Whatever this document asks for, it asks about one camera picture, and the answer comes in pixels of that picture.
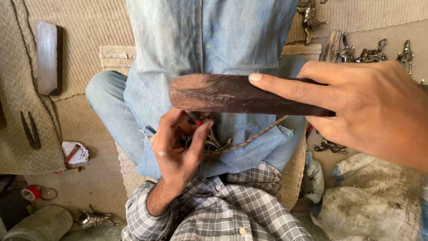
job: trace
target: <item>shirt sleeve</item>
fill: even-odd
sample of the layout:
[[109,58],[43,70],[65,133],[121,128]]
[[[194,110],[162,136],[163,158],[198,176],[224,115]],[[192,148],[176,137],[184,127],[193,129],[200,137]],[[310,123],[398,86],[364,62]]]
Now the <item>shirt sleeve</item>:
[[145,181],[126,202],[128,226],[122,231],[123,241],[161,240],[172,231],[177,215],[177,199],[174,199],[166,213],[159,217],[153,217],[147,211],[147,196],[155,185],[152,181]]

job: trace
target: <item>paintbrush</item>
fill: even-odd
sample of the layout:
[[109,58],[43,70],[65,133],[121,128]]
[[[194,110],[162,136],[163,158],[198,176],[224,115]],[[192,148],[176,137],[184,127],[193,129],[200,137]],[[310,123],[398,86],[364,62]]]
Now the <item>paintbrush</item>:
[[80,145],[76,144],[73,147],[73,150],[70,152],[70,154],[68,154],[67,158],[65,159],[65,162],[68,163],[68,161],[73,157],[74,154],[76,154],[76,152],[80,149]]

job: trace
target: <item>wooden mallet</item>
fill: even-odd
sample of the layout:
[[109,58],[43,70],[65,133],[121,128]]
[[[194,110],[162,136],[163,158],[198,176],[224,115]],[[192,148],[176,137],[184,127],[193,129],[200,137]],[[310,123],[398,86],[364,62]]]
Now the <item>wooden mallet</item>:
[[[306,78],[287,78],[320,84]],[[336,113],[259,89],[247,75],[192,74],[174,78],[169,100],[178,109],[199,112],[335,116]]]

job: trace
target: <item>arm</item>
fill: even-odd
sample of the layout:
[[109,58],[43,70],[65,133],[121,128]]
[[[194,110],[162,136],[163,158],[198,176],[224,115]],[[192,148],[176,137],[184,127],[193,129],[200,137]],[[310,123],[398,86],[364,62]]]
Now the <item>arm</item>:
[[[160,118],[158,132],[150,138],[150,145],[159,164],[162,177],[157,184],[145,182],[126,203],[128,228],[123,240],[160,240],[174,231],[178,213],[176,197],[189,184],[202,161],[203,148],[212,120],[192,126],[189,116],[171,109]],[[192,135],[188,149],[182,148],[178,138]]]
[[251,84],[336,112],[306,119],[328,140],[428,172],[428,96],[397,61],[307,62],[298,78],[321,86],[251,74]]

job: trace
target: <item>crumpled paper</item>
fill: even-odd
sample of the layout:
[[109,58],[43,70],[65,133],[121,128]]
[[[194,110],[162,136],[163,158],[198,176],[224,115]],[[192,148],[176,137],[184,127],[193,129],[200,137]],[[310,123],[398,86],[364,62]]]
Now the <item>crumpled paper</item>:
[[88,161],[89,152],[86,147],[79,142],[62,142],[62,150],[64,151],[65,156],[67,157],[71,153],[76,144],[80,146],[80,149],[77,150],[73,157],[68,161],[69,164],[85,163]]

